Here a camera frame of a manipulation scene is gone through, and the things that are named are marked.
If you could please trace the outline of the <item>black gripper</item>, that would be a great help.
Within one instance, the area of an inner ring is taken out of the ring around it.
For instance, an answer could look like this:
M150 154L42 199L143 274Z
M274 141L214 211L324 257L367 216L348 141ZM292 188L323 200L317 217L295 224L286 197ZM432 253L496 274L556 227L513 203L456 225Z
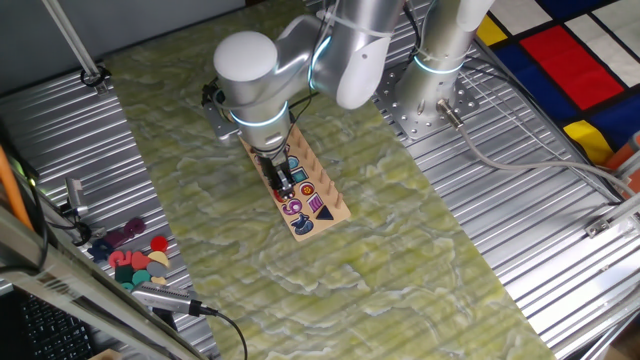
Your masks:
M284 200L295 196L295 181L291 176L291 168L288 163L288 156L284 145L280 145L272 150L257 149L259 164L262 173L271 186L276 197Z

